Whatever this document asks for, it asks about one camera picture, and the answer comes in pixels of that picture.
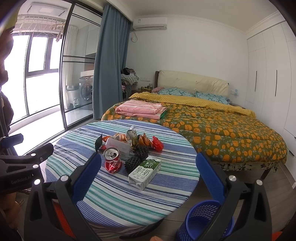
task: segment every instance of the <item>striped tablecloth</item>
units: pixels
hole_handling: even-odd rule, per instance
[[[102,167],[83,201],[77,205],[100,237],[117,237],[143,230],[179,208],[195,189],[199,172],[196,151],[180,134],[157,124],[135,120],[107,120],[77,128],[62,137],[47,160],[46,178],[56,181],[70,175],[94,153],[95,140],[116,132],[126,133],[134,126],[138,134],[156,136],[164,144],[162,152],[150,151],[162,159],[161,169],[150,184],[140,191],[128,184],[124,168],[115,174]]]

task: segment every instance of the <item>can top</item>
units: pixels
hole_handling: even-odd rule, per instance
[[[119,150],[114,148],[114,147],[110,147],[110,148],[107,148],[105,151],[104,151],[104,157],[106,160],[114,160],[116,157],[119,156]]]

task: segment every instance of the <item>striped pink fabric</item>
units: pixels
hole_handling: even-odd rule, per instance
[[[161,104],[153,104],[139,100],[129,100],[121,104],[115,109],[119,114],[121,112],[138,113],[138,114],[157,114],[162,108]]]
[[[161,114],[166,110],[166,107],[161,107],[156,114],[143,114],[143,113],[131,113],[131,112],[125,112],[125,111],[118,111],[117,108],[115,109],[115,112],[120,115],[143,117],[143,118],[154,119],[154,120],[160,120]]]

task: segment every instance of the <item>cream leather headboard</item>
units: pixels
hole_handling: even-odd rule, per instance
[[[191,94],[195,94],[195,91],[200,91],[225,97],[229,96],[229,84],[227,81],[199,74],[160,70],[158,80],[155,78],[155,82],[157,87],[177,87]]]

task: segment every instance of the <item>wall outlet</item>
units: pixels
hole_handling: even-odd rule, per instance
[[[147,77],[141,77],[140,81],[149,81]]]
[[[236,96],[238,96],[238,90],[237,89],[235,89],[235,90],[231,90],[230,91],[230,93],[232,94],[232,95],[236,95]]]

